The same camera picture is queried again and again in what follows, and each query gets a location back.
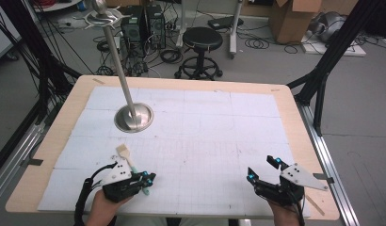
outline concrete floor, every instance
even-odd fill
[[[210,18],[200,15],[195,25]],[[259,27],[264,20],[243,18],[242,28]],[[270,37],[268,28],[252,30]],[[93,38],[103,35],[101,29],[66,32],[64,37],[93,70],[100,66],[100,52]],[[229,58],[228,33],[222,34],[223,45],[210,53],[223,71],[217,81],[287,84],[309,73],[320,55],[304,54],[299,46],[296,54],[288,54],[284,46],[251,49],[238,39],[237,55]],[[67,64],[90,74],[63,40],[59,47]],[[328,80],[322,120],[322,132],[331,157],[343,181],[346,193],[361,225],[386,225],[386,49],[366,43],[366,57],[344,56]],[[184,57],[193,56],[192,51]],[[157,59],[149,66],[161,62]],[[164,79],[173,79],[178,64],[161,64],[154,69]],[[154,71],[142,76],[159,77]],[[37,101],[37,92],[26,66],[21,60],[0,61],[0,150]],[[0,225],[72,225],[71,215],[27,215],[6,212],[5,204],[22,176],[21,168],[0,199]],[[333,222],[308,221],[308,225],[344,225]],[[272,225],[270,220],[253,220],[252,225]]]

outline black box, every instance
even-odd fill
[[[234,16],[214,19],[208,21],[208,25],[214,30],[231,28],[233,26],[233,19]],[[243,20],[239,18],[239,20],[237,21],[237,26],[240,26],[241,24],[243,24]]]
[[[130,17],[123,18],[121,21],[121,30],[125,43],[139,42],[143,45],[148,38],[143,6],[127,6],[121,9],[121,13],[130,15]]]
[[[153,49],[166,48],[166,30],[163,10],[159,5],[146,7],[147,20],[149,25],[149,37]]]

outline hand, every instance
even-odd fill
[[[275,226],[298,226],[298,215],[293,206],[280,206],[268,201],[273,212]]]
[[[105,193],[102,190],[96,192],[93,205],[90,210],[86,226],[107,226],[111,219],[116,215],[117,210],[132,197],[115,203],[105,198]]]

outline stool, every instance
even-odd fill
[[[222,45],[223,39],[219,33],[208,27],[193,27],[186,30],[182,40],[189,49],[193,49],[199,55],[186,59],[179,67],[179,71],[174,74],[175,78],[181,78],[182,71],[189,76],[189,79],[201,79],[201,75],[204,74],[203,78],[209,78],[214,81],[215,75],[218,77],[222,76],[222,71],[216,62],[212,58],[204,56],[206,51],[216,50]],[[196,59],[196,64],[189,65],[188,62],[194,59]],[[205,60],[209,61],[210,65],[204,65]]]

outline round metal base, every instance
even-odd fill
[[[137,113],[136,120],[132,118],[128,105],[123,106],[114,117],[117,128],[126,133],[137,133],[149,127],[154,118],[153,110],[143,103],[134,103]]]

